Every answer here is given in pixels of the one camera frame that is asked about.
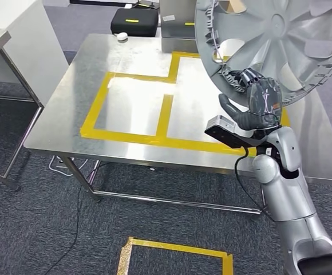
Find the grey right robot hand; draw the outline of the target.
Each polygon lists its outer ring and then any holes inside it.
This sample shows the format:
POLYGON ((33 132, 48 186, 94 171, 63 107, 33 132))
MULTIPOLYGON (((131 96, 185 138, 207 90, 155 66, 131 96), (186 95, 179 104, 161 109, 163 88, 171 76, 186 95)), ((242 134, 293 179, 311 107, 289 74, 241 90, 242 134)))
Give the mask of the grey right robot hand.
POLYGON ((252 68, 232 70, 232 87, 236 84, 240 93, 247 97, 248 110, 241 111, 223 93, 219 95, 221 107, 243 130, 279 127, 282 116, 282 93, 278 82, 265 77, 252 68))

